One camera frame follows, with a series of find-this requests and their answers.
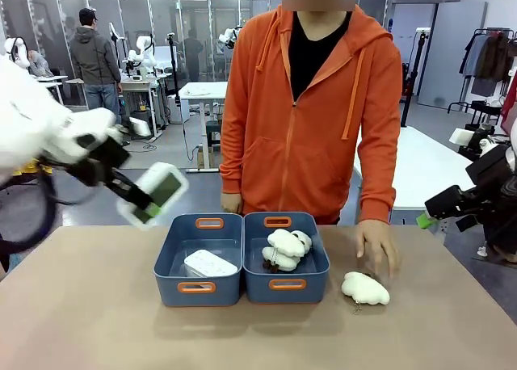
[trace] man in orange hoodie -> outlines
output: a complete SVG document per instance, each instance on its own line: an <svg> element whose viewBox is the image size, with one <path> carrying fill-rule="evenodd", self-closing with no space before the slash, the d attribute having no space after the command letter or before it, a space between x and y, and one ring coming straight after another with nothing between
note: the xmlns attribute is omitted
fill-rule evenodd
<svg viewBox="0 0 517 370"><path fill-rule="evenodd" d="M357 255L368 243L378 273L384 251L393 275L401 87L392 36L353 2L284 0L252 18L237 39L225 101L223 209L302 211L337 224L361 127Z"/></svg>

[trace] stuffed animal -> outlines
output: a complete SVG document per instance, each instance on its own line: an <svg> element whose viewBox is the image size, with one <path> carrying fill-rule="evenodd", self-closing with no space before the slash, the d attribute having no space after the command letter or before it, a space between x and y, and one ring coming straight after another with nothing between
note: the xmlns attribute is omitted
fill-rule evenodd
<svg viewBox="0 0 517 370"><path fill-rule="evenodd" d="M301 231L289 233L284 229L277 229L267 237L267 241L271 246L262 250L263 267L273 273L294 271L313 244L307 234Z"/></svg>
<svg viewBox="0 0 517 370"><path fill-rule="evenodd" d="M354 299L356 304L387 305L389 303L389 293L386 288L357 271L351 271L345 275L341 292Z"/></svg>

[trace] hoodie drawstring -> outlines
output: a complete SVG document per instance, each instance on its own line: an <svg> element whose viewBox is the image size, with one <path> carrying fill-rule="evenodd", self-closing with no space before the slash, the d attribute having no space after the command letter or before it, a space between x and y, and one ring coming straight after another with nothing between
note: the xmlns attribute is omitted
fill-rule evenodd
<svg viewBox="0 0 517 370"><path fill-rule="evenodd" d="M271 46L271 42L273 41L273 37L276 34L276 28L280 24L280 18L276 19L273 24L269 27L269 32L267 33L266 43L264 45L264 49L262 50L262 56L260 57L260 63L257 66L257 71L262 72L264 69L264 64L266 63L266 55L269 52L269 48Z"/></svg>
<svg viewBox="0 0 517 370"><path fill-rule="evenodd" d="M359 61L357 62L357 69L355 69L354 86L352 87L352 96L350 99L350 106L348 108L347 122L345 123L345 128L343 129L343 135L341 137L342 140L348 140L348 131L350 130L350 123L352 121L352 114L354 112L357 87L359 87L359 78L361 76L361 68L363 67L364 50L365 48L361 49Z"/></svg>

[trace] man's left hand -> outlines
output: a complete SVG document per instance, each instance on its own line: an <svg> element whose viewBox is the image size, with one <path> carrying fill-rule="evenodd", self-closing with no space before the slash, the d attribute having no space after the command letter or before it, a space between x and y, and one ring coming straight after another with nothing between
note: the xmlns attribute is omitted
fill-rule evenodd
<svg viewBox="0 0 517 370"><path fill-rule="evenodd" d="M400 267L397 247L393 240L392 230L383 221L361 221L356 228L357 258L364 256L366 243L370 244L375 263L375 273L380 274L383 254L388 257L389 277L393 278Z"/></svg>

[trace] orange handle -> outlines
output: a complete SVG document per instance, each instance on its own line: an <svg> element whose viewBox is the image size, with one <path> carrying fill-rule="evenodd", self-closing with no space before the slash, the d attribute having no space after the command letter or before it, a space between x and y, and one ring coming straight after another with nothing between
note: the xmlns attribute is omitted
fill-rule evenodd
<svg viewBox="0 0 517 370"><path fill-rule="evenodd" d="M195 227L198 229L222 229L224 225L225 222L222 218L198 218L195 220Z"/></svg>
<svg viewBox="0 0 517 370"><path fill-rule="evenodd" d="M305 288L307 288L307 281L303 279L271 280L269 282L269 289L273 291L301 291Z"/></svg>
<svg viewBox="0 0 517 370"><path fill-rule="evenodd" d="M186 293L186 294L191 294L191 293L214 293L216 291L216 288L217 288L216 285L214 283L210 283L210 282L179 283L178 284L178 292Z"/></svg>
<svg viewBox="0 0 517 370"><path fill-rule="evenodd" d="M291 226L290 217L265 217L264 226L267 228L283 228Z"/></svg>

